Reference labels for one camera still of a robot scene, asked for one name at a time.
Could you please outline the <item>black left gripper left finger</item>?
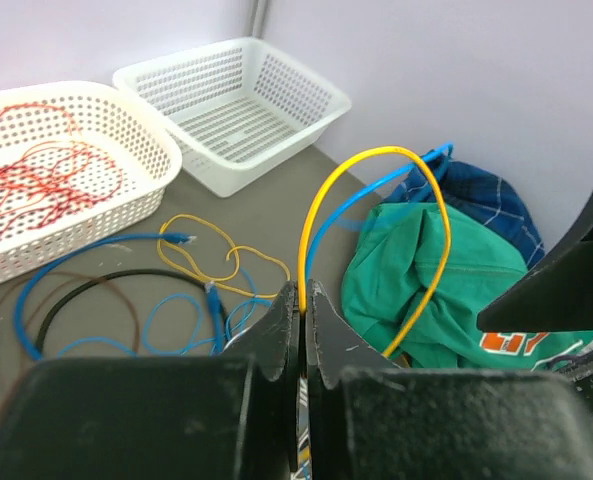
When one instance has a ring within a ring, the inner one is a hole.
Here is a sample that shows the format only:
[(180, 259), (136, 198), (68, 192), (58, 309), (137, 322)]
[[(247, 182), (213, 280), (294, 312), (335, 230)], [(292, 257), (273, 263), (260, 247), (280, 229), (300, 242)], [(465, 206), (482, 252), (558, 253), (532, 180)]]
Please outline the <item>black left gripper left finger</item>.
[(298, 289), (288, 281), (219, 356), (220, 473), (288, 473), (296, 466), (299, 341)]

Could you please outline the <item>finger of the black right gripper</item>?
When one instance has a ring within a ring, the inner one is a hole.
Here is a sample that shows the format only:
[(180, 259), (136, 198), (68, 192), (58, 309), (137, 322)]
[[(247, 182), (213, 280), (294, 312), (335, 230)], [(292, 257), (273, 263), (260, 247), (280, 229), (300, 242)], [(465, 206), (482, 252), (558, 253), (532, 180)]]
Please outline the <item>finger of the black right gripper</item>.
[(477, 317), (484, 332), (593, 330), (593, 191), (535, 267)]

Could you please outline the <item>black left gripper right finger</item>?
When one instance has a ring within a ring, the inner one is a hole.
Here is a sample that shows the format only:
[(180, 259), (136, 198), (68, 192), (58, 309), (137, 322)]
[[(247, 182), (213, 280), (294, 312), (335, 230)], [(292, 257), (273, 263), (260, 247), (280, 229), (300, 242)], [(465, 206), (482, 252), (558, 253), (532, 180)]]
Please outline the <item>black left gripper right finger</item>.
[(316, 479), (399, 479), (392, 449), (401, 419), (401, 369), (337, 313), (310, 280), (304, 317), (310, 452)]

